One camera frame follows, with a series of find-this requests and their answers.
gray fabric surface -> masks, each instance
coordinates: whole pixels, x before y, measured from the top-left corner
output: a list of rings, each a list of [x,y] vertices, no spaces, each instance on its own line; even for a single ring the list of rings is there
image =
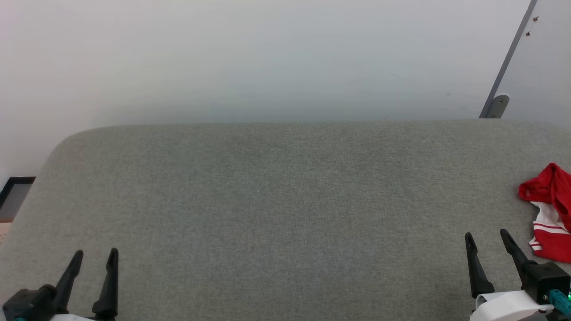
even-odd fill
[[[87,131],[0,248],[0,302],[81,248],[69,309],[89,316],[117,247],[118,321],[468,320],[464,234],[517,290],[499,230],[531,256],[517,187],[549,162],[571,170],[568,131],[498,120]]]

red cloth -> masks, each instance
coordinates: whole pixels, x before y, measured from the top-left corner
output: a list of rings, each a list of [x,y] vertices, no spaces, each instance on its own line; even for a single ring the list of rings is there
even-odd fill
[[[522,183],[520,197],[528,202],[552,204],[565,228],[571,231],[571,175],[557,164],[550,163],[536,178]]]

gray metal strip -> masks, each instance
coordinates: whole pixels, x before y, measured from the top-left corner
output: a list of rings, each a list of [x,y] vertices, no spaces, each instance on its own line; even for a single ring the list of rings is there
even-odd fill
[[[533,8],[535,8],[536,3],[537,0],[531,0],[529,2],[528,11],[525,12],[524,18],[521,20],[521,24],[520,27],[517,29],[516,36],[513,37],[512,45],[509,47],[508,54],[505,56],[504,63],[501,65],[500,72],[496,77],[496,81],[494,81],[494,85],[492,86],[492,90],[488,95],[488,99],[486,99],[486,103],[484,104],[482,113],[480,113],[480,118],[487,118],[490,112],[490,107],[492,106],[492,100],[496,95],[498,87],[500,87],[500,82],[504,77],[505,70],[508,68],[509,61],[512,59],[514,51],[516,51],[517,44],[521,39],[521,35],[523,35],[524,33],[525,26],[528,24],[529,18],[532,16]]]

folded clothing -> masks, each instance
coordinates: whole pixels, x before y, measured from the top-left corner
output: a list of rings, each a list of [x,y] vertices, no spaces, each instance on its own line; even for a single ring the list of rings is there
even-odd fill
[[[571,263],[571,175],[555,163],[520,185],[520,197],[539,207],[529,242],[535,255]]]

black-framed object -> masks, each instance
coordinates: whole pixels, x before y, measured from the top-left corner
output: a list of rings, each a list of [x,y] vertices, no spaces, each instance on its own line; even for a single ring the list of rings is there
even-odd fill
[[[10,195],[12,188],[16,184],[32,184],[35,181],[35,176],[24,176],[24,177],[10,177],[4,185],[4,189],[0,192],[0,208],[4,205],[4,202]]]

